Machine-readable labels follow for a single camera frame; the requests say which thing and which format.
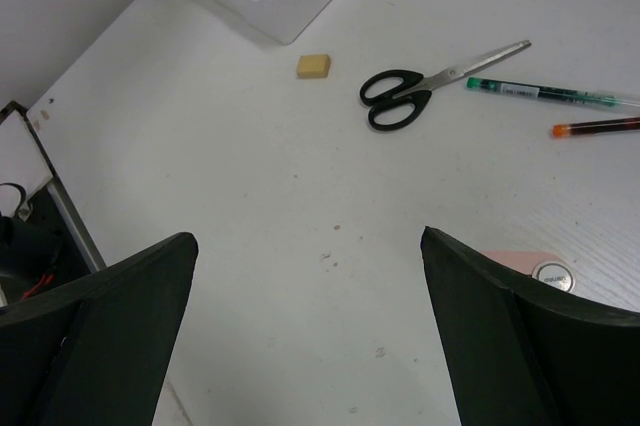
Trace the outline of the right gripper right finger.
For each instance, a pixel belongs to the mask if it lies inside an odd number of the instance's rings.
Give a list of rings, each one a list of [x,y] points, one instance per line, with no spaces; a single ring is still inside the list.
[[[465,425],[635,425],[639,316],[427,228],[424,274]]]

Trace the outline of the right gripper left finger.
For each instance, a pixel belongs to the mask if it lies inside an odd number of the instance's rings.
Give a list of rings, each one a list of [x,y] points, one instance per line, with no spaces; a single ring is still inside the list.
[[[2,424],[151,424],[197,256],[181,232],[2,308]]]

